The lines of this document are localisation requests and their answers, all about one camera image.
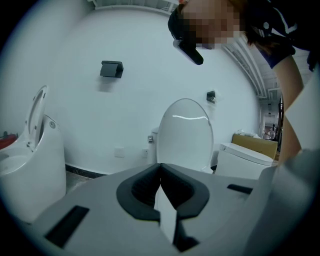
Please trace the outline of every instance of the cardboard box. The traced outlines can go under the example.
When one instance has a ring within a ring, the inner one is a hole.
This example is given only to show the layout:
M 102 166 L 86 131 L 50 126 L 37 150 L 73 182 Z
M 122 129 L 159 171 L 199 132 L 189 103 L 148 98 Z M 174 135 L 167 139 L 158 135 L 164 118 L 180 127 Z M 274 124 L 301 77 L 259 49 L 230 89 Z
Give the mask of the cardboard box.
M 275 159 L 278 148 L 278 142 L 276 141 L 266 140 L 263 138 L 254 138 L 239 134 L 233 135 L 232 143 L 264 154 L 272 158 L 273 160 Z

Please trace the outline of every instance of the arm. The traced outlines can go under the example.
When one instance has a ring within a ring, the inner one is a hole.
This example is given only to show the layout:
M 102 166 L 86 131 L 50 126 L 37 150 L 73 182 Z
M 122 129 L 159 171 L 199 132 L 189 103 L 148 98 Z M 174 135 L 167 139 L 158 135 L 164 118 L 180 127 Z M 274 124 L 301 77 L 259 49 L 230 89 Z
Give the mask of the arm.
M 283 135 L 282 135 L 282 145 L 281 153 L 279 157 L 279 163 L 285 162 L 288 158 L 297 155 L 301 149 L 298 138 L 286 118 L 286 110 L 294 102 L 296 97 L 302 91 L 304 85 L 303 81 L 297 67 L 297 64 L 292 57 L 288 57 L 281 60 L 278 64 L 273 67 L 273 71 L 280 83 L 283 96 Z

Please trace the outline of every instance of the white toilet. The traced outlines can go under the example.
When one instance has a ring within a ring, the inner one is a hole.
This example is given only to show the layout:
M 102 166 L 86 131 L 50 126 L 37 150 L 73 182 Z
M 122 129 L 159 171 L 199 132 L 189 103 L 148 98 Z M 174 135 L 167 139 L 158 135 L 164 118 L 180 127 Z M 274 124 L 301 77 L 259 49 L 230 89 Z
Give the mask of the white toilet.
M 66 194 L 63 139 L 58 124 L 44 115 L 48 87 L 33 98 L 24 131 L 0 150 L 0 192 L 7 210 L 32 223 Z
M 272 165 L 269 156 L 233 143 L 221 143 L 215 175 L 257 180 Z
M 174 164 L 213 173 L 214 134 L 206 111 L 196 101 L 182 98 L 174 102 L 148 138 L 149 164 Z

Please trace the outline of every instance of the toilet lid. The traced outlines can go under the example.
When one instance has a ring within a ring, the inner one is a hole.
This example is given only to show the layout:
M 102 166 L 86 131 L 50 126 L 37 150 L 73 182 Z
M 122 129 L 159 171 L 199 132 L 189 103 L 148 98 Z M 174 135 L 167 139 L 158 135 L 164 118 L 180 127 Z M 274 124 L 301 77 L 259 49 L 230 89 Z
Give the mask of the toilet lid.
M 273 162 L 273 159 L 265 154 L 233 143 L 221 143 L 220 150 L 264 166 L 270 166 Z
M 30 142 L 28 145 L 31 148 L 35 148 L 39 142 L 48 91 L 49 88 L 47 85 L 41 87 L 34 96 L 32 106 L 25 118 L 24 132 L 27 136 L 28 142 Z
M 182 98 L 164 113 L 157 135 L 158 163 L 202 171 L 210 167 L 214 135 L 205 110 L 194 100 Z

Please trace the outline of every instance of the dark shirt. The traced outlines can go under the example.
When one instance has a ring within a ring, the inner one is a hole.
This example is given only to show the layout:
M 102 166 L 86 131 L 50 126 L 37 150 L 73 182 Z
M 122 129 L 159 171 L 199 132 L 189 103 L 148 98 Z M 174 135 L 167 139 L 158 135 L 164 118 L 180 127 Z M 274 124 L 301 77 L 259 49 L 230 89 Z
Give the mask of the dark shirt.
M 247 20 L 253 30 L 263 38 L 269 37 L 279 43 L 271 55 L 260 51 L 273 68 L 288 55 L 293 55 L 292 46 L 318 55 L 317 1 L 248 0 Z

